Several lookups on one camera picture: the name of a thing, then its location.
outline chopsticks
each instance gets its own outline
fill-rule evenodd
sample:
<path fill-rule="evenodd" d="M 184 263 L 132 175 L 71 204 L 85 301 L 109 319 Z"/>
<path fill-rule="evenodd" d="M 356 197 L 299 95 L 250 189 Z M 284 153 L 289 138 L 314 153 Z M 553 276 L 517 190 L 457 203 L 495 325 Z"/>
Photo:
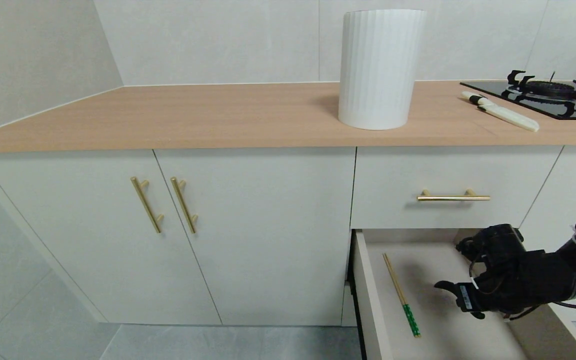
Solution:
<path fill-rule="evenodd" d="M 412 310 L 410 310 L 410 305 L 408 305 L 406 298 L 404 297 L 404 292 L 402 287 L 400 287 L 400 283 L 397 281 L 397 275 L 395 275 L 393 265 L 391 265 L 391 260 L 388 258 L 388 255 L 386 255 L 385 252 L 383 253 L 383 259 L 386 261 L 386 267 L 390 273 L 390 278 L 392 279 L 392 283 L 395 285 L 395 290 L 397 290 L 397 296 L 399 296 L 401 306 L 404 308 L 404 313 L 406 313 L 406 318 L 408 320 L 408 324 L 410 325 L 410 330 L 412 330 L 412 335 L 416 338 L 421 338 L 421 333 L 419 332 L 415 317 L 412 315 Z"/>

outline cabinet door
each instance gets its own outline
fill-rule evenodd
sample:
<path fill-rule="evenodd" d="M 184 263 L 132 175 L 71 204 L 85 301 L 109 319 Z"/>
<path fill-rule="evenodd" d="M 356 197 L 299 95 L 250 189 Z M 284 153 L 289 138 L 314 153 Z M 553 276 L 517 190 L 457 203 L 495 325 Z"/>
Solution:
<path fill-rule="evenodd" d="M 527 250 L 556 251 L 573 235 L 576 223 L 576 146 L 565 146 L 519 227 Z M 567 301 L 576 304 L 576 300 Z M 576 321 L 576 309 L 554 305 L 559 314 Z"/>
<path fill-rule="evenodd" d="M 341 325 L 354 148 L 155 152 L 224 325 Z"/>
<path fill-rule="evenodd" d="M 221 324 L 153 151 L 0 154 L 0 186 L 109 322 Z"/>

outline green chopstick tip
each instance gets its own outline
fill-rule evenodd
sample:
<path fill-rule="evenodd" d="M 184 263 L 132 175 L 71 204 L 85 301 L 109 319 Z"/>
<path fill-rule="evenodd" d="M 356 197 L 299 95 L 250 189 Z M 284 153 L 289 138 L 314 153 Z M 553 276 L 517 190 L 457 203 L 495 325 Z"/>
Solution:
<path fill-rule="evenodd" d="M 410 306 L 406 303 L 403 305 L 404 313 L 406 313 L 406 318 L 408 320 L 408 324 L 410 325 L 410 330 L 412 330 L 412 335 L 416 338 L 421 338 L 421 333 L 419 332 L 419 328 L 417 326 L 417 322 L 415 321 L 415 317 L 412 315 L 412 310 L 410 310 Z"/>

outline gas stove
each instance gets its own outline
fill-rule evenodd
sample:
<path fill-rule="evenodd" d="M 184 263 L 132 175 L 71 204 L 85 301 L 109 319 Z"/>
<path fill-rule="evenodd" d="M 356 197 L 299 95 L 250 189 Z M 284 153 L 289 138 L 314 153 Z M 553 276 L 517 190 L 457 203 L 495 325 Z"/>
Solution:
<path fill-rule="evenodd" d="M 535 76 L 513 70 L 504 81 L 468 81 L 460 84 L 496 96 L 559 120 L 576 120 L 576 80 L 532 80 Z"/>

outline label sticker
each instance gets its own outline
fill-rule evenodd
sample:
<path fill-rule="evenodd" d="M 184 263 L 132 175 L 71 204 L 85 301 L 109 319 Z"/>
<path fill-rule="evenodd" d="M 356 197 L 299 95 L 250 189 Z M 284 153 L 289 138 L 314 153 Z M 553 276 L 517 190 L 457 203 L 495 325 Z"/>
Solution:
<path fill-rule="evenodd" d="M 463 296 L 463 303 L 466 305 L 466 309 L 473 310 L 473 305 L 471 304 L 471 298 L 468 296 L 468 291 L 466 291 L 466 287 L 464 285 L 459 285 L 459 289 L 461 289 L 461 296 Z"/>

